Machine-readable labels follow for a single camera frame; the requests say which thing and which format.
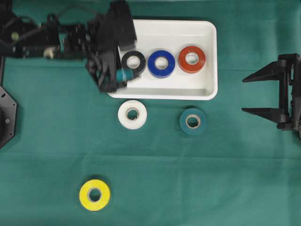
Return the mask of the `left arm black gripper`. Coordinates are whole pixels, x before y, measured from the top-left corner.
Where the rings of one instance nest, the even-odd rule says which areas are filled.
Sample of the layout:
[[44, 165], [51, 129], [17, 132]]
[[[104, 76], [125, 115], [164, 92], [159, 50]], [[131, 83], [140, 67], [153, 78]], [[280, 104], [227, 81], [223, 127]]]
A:
[[63, 59], [87, 59], [86, 69], [100, 92], [116, 92], [133, 79], [133, 70], [121, 66], [117, 31], [118, 18], [113, 14], [63, 25]]

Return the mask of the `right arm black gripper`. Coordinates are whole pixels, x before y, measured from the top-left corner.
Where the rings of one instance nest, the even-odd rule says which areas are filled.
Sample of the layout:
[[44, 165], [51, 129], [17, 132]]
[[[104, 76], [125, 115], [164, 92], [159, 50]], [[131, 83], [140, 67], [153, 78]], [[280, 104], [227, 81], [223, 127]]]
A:
[[277, 128], [301, 133], [301, 56], [283, 54], [242, 82], [279, 81], [279, 108], [242, 108], [242, 111], [278, 123]]

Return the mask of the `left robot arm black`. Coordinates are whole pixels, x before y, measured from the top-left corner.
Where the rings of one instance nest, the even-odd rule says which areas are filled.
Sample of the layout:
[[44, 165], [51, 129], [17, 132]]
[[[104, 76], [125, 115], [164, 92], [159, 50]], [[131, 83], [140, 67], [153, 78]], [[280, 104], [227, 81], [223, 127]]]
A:
[[37, 24], [29, 16], [18, 16], [12, 1], [0, 3], [0, 56], [43, 57], [59, 60], [86, 59], [86, 69], [101, 92], [115, 92], [137, 77], [122, 68], [119, 52], [135, 47], [135, 26], [124, 0], [110, 4], [105, 14], [86, 23], [62, 24], [59, 14], [50, 13]]

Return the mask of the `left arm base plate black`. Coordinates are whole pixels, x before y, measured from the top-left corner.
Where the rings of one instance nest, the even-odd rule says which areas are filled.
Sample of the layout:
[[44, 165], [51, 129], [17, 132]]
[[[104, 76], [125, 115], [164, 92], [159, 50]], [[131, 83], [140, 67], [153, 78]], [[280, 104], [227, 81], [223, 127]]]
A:
[[17, 103], [0, 87], [0, 147], [2, 148], [15, 135]]

